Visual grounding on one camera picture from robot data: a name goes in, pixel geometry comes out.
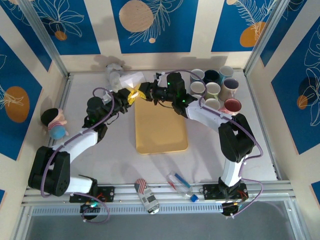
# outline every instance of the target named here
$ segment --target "mug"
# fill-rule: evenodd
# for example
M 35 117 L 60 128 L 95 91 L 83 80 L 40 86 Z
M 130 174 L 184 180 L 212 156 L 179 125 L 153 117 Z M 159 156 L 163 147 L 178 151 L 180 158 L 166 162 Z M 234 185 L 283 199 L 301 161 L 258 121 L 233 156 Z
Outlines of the mug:
M 220 93 L 221 87 L 219 86 L 218 83 L 215 82 L 209 82 L 206 85 L 206 95 L 205 95 L 205 99 L 216 99 L 218 100 L 218 94 Z
M 204 72 L 204 83 L 220 83 L 220 74 L 215 70 L 207 70 Z
M 234 78 L 226 78 L 221 85 L 221 91 L 218 94 L 221 101 L 233 98 L 238 90 L 239 82 Z
M 205 92 L 206 88 L 200 81 L 195 81 L 190 85 L 190 95 L 201 95 Z
M 214 98 L 209 98 L 205 100 L 204 104 L 210 108 L 213 108 L 214 110 L 220 109 L 220 102 Z
M 195 97 L 196 99 L 198 99 L 198 102 L 199 102 L 199 99 L 201 98 L 201 95 L 193 94 L 192 97 Z M 204 98 L 202 98 L 201 103 L 205 104 L 205 99 Z
M 193 69 L 191 72 L 194 74 L 197 74 L 201 78 L 201 80 L 203 80 L 205 77 L 205 72 L 202 71 L 201 69 Z M 190 73 L 190 84 L 197 81 L 198 82 L 200 81 L 199 78 L 197 78 L 195 75 Z
M 234 75 L 234 69 L 230 66 L 222 66 L 219 69 L 220 74 L 220 85 L 223 84 L 226 78 L 231 78 Z
M 241 110 L 241 107 L 241 102 L 238 99 L 229 98 L 224 102 L 223 107 L 220 108 L 218 111 L 234 116 L 237 115 L 237 113 Z

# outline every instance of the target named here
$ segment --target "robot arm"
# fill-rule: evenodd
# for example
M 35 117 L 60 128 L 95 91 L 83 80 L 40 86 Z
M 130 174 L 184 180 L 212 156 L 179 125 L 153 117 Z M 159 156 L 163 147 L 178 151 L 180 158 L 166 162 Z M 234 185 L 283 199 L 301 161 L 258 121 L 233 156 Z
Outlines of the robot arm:
M 198 100 L 186 93 L 185 83 L 180 73 L 171 73 L 167 76 L 167 87 L 159 87 L 158 81 L 155 79 L 153 83 L 142 83 L 139 91 L 143 93 L 146 101 L 153 101 L 155 105 L 158 101 L 172 102 L 172 107 L 177 114 L 198 121 L 218 132 L 221 151 L 226 157 L 223 174 L 219 178 L 219 189 L 225 198 L 229 198 L 231 193 L 240 185 L 239 171 L 242 161 L 251 153 L 255 145 L 241 129 L 231 124 L 228 119 L 233 119 L 252 134 L 246 118 L 242 114 L 231 116 L 207 106 L 199 106 Z M 127 89 L 121 89 L 117 93 L 113 92 L 112 95 L 115 106 L 110 118 L 118 112 L 126 113 L 131 106 L 128 103 L 130 92 Z M 54 157 L 54 164 L 45 179 L 45 192 L 58 197 L 64 193 L 73 192 L 89 193 L 96 197 L 97 181 L 85 176 L 70 177 L 70 163 L 87 148 L 100 142 L 105 136 L 108 128 L 104 123 L 90 131 L 83 132 L 103 119 L 110 110 L 111 104 L 104 104 L 99 97 L 94 96 L 88 100 L 86 110 L 88 116 L 84 119 L 84 126 L 80 131 L 81 136 L 66 144 L 57 152 Z M 48 159 L 54 150 L 64 144 L 65 142 L 52 148 L 43 146 L 38 149 L 28 181 L 31 188 L 40 190 Z

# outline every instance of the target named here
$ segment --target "blue cap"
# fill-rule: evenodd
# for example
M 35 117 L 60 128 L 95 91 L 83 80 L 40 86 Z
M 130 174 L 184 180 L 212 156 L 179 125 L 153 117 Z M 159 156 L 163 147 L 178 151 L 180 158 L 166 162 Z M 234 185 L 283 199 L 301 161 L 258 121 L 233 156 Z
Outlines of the blue cap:
M 196 201 L 199 200 L 199 198 L 198 198 L 196 195 L 193 194 L 193 195 L 190 197 L 190 200 L 191 200 L 193 203 L 195 203 Z

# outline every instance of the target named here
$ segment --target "purple cable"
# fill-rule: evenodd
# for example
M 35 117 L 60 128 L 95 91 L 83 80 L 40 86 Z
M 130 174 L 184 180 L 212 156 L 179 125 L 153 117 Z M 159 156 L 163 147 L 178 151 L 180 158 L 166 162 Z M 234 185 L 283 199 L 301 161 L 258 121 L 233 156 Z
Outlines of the purple cable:
M 204 110 L 206 110 L 206 111 L 208 111 L 208 112 L 210 112 L 210 113 L 213 113 L 213 114 L 215 114 L 215 115 L 217 115 L 217 116 L 220 117 L 221 115 L 220 115 L 219 113 L 211 110 L 210 108 L 208 108 L 208 107 L 206 107 L 206 106 L 201 105 L 201 100 L 205 97 L 205 95 L 206 95 L 206 93 L 207 93 L 207 91 L 208 91 L 207 86 L 206 86 L 205 82 L 201 79 L 201 77 L 199 77 L 197 74 L 193 73 L 192 71 L 185 70 L 185 69 L 168 71 L 168 72 L 165 72 L 165 74 L 171 74 L 171 73 L 176 73 L 176 72 L 186 72 L 186 73 L 190 73 L 190 74 L 194 75 L 195 77 L 197 77 L 197 78 L 200 80 L 200 82 L 204 85 L 204 93 L 203 93 L 203 95 L 200 97 L 200 99 L 199 99 L 199 101 L 198 101 L 199 106 L 200 106 L 201 108 L 203 108 Z M 240 170 L 239 170 L 239 175 L 238 175 L 238 177 L 240 177 L 242 180 L 245 180 L 245 181 L 251 181 L 251 182 L 255 182 L 255 183 L 260 184 L 260 185 L 261 185 L 261 190 L 260 190 L 260 192 L 258 193 L 258 195 L 257 195 L 247 206 L 245 206 L 241 211 L 239 211 L 239 212 L 237 212 L 236 214 L 233 215 L 233 217 L 235 217 L 236 215 L 238 215 L 239 213 L 241 213 L 243 210 L 245 210 L 247 207 L 249 207 L 254 201 L 256 201 L 257 198 L 262 194 L 262 192 L 263 192 L 263 190 L 264 190 L 264 186 L 263 186 L 263 184 L 262 184 L 260 181 L 252 180 L 252 179 L 246 179 L 246 178 L 242 178 L 242 177 L 241 177 L 242 171 L 243 171 L 243 168 L 244 168 L 244 165 L 246 164 L 246 162 L 247 162 L 248 160 L 250 160 L 250 159 L 255 159 L 255 158 L 262 157 L 262 156 L 264 155 L 264 151 L 262 150 L 262 147 L 261 147 L 260 144 L 257 142 L 257 140 L 254 138 L 254 136 L 252 136 L 252 135 L 250 134 L 250 132 L 248 132 L 243 126 L 241 126 L 241 125 L 238 124 L 236 121 L 234 121 L 234 120 L 232 120 L 232 119 L 229 119 L 229 118 L 227 118 L 227 117 L 225 117 L 225 116 L 222 116 L 222 118 L 225 119 L 225 120 L 227 120 L 227 121 L 229 121 L 230 123 L 236 125 L 239 129 L 241 129 L 241 130 L 254 142 L 254 144 L 257 146 L 257 148 L 258 148 L 259 151 L 260 151 L 260 154 L 247 157 L 246 159 L 244 159 L 244 160 L 242 161 L 242 164 L 241 164 L 241 166 L 240 166 Z
M 87 222 L 87 223 L 90 223 L 90 224 L 104 224 L 109 220 L 109 218 L 110 218 L 110 210 L 109 210 L 109 208 L 107 207 L 107 205 L 103 201 L 101 201 L 100 199 L 98 199 L 98 198 L 96 198 L 94 196 L 91 196 L 91 195 L 85 194 L 85 193 L 81 193 L 81 192 L 74 192 L 73 194 L 84 196 L 84 197 L 96 200 L 98 203 L 100 203 L 100 204 L 102 204 L 102 206 L 104 206 L 104 208 L 106 209 L 106 212 L 108 213 L 108 217 L 105 220 L 102 220 L 102 221 L 89 221 L 89 220 L 85 219 L 85 211 L 83 211 L 81 217 L 82 217 L 84 222 Z
M 100 120 L 99 122 L 97 122 L 95 125 L 89 127 L 87 130 L 83 131 L 82 133 L 78 133 L 77 135 L 71 137 L 69 140 L 67 140 L 63 145 L 59 146 L 54 152 L 53 154 L 51 155 L 51 157 L 49 158 L 46 166 L 45 166 L 45 169 L 44 169 L 44 172 L 43 172 L 43 175 L 42 175 L 42 180 L 41 180 L 41 185 L 40 185 L 40 193 L 41 193 L 41 196 L 43 198 L 47 198 L 49 197 L 51 194 L 48 194 L 48 195 L 45 195 L 45 182 L 46 182 L 46 177 L 47 177 L 47 174 L 48 174 L 48 170 L 49 170 L 49 167 L 51 165 L 51 162 L 53 161 L 53 159 L 55 158 L 57 152 L 59 152 L 62 148 L 64 148 L 66 145 L 68 145 L 70 142 L 72 142 L 73 140 L 75 140 L 76 138 L 80 137 L 82 134 L 85 134 L 87 132 L 89 132 L 90 130 L 94 129 L 96 126 L 98 126 L 99 124 L 103 123 L 104 121 L 106 121 L 108 119 L 108 117 L 112 114 L 114 108 L 115 108 L 115 99 L 114 99 L 114 96 L 110 93 L 110 91 L 104 87 L 97 87 L 93 90 L 92 94 L 93 96 L 95 96 L 95 92 L 96 90 L 98 89 L 102 89 L 102 90 L 105 90 L 107 91 L 107 93 L 111 96 L 111 100 L 112 100 L 112 106 L 111 106 L 111 109 L 110 109 L 110 112 L 102 119 Z M 87 195 L 86 194 L 86 197 L 88 198 L 92 198 L 92 199 L 95 199 L 97 200 L 97 198 L 93 197 L 93 196 L 90 196 L 90 195 Z M 107 205 L 105 205 L 104 203 L 102 203 L 102 205 L 106 208 L 107 212 L 109 212 L 109 209 L 107 207 Z

